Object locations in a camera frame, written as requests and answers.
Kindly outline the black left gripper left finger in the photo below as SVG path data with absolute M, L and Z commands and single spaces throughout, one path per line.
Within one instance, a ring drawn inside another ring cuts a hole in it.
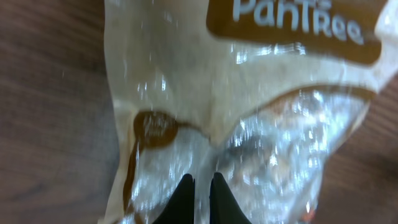
M 185 174 L 153 224 L 193 224 L 194 208 L 195 179 Z

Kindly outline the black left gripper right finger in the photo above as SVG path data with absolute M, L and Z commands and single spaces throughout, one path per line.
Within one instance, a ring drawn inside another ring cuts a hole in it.
M 210 224 L 251 224 L 219 172 L 210 186 Z

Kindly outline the beige Pantree snack pouch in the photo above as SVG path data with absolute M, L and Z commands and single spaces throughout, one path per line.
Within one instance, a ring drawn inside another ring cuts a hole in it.
M 323 169 L 397 73 L 396 1 L 106 1 L 119 167 L 103 223 L 153 223 L 185 174 L 251 223 L 310 223 Z

